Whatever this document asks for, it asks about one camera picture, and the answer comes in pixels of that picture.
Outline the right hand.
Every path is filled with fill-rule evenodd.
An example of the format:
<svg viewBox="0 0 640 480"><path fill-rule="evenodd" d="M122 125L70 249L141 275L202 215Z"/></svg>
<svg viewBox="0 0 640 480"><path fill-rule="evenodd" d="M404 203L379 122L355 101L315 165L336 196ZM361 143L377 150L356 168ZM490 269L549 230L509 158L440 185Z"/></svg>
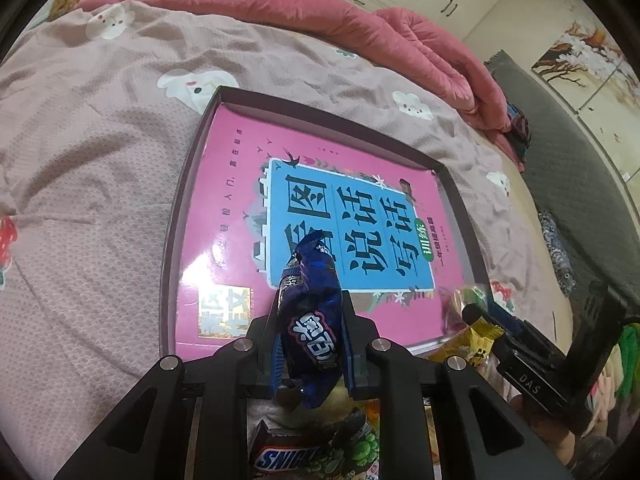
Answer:
<svg viewBox="0 0 640 480"><path fill-rule="evenodd" d="M509 401L510 407L518 413L533 432L544 441L556 458L568 465L575 454L576 437L562 422L550 418L535 405L530 404L524 396L518 394Z"/></svg>

